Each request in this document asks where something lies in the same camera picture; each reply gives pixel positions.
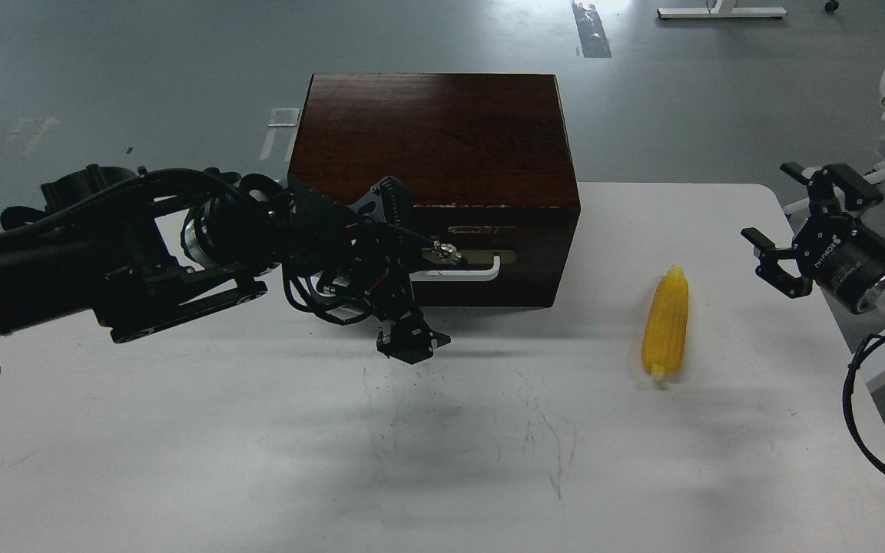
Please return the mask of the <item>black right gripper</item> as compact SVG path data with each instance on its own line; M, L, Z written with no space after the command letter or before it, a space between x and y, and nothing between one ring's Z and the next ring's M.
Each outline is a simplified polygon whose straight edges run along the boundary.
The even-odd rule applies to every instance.
M784 214L805 221L791 241L796 250L777 248L757 228L741 230L758 261L756 276L791 299L811 294L815 282L851 313L873 310L874 288L885 279L885 239L860 217L883 202L883 192L847 164L815 169L784 162L780 171L807 192L804 204L790 204ZM781 266L796 259L801 276Z

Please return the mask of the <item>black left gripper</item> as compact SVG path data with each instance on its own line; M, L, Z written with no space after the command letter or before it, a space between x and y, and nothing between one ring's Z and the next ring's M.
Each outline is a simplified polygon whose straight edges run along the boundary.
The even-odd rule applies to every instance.
M420 263L467 267L456 246L414 228L412 195L380 178L345 204L291 175L282 184L282 284L290 305L328 323L380 322L376 350L414 365L452 342L416 303L411 273Z

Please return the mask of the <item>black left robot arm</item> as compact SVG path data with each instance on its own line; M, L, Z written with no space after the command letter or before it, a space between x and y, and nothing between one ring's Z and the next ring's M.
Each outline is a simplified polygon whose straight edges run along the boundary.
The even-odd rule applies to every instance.
M259 298L280 269L294 309L338 326L377 318L387 357L415 364L449 342L410 277L431 258L466 261L415 230L396 178L342 204L295 177L92 164L41 192L45 209L0 216L0 337L89 310L132 342Z

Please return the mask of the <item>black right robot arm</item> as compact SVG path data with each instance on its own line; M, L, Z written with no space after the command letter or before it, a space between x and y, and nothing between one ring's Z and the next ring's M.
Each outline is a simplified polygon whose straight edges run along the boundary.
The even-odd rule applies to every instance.
M780 169L807 189L809 216L786 248L755 228L741 231L759 261L757 276L790 298L807 296L818 284L851 313L885 316L885 239L860 218L883 193L846 164L809 176L797 162Z

